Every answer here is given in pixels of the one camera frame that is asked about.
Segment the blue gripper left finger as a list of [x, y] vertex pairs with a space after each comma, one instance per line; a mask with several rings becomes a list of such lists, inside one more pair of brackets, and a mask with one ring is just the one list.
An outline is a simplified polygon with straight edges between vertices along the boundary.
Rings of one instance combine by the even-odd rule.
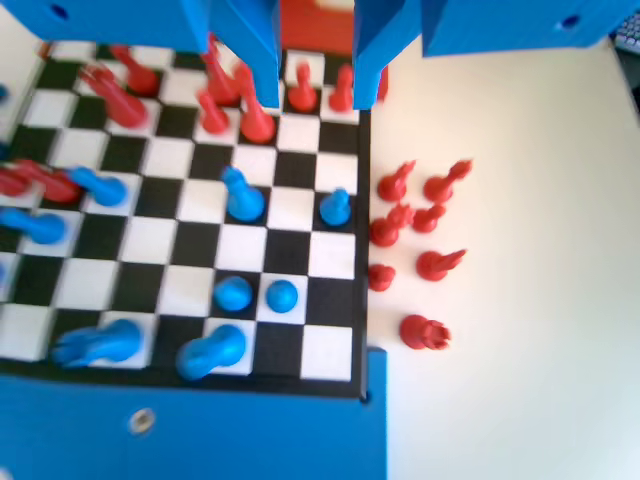
[[253, 74], [257, 99], [276, 108], [281, 67], [281, 19], [278, 0], [212, 1], [210, 30]]

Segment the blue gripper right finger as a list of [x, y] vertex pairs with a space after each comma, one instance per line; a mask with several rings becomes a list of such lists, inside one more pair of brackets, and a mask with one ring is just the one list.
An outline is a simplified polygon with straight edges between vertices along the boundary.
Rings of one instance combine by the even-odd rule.
[[419, 1], [356, 0], [354, 6], [354, 108], [370, 110], [382, 71], [419, 34]]

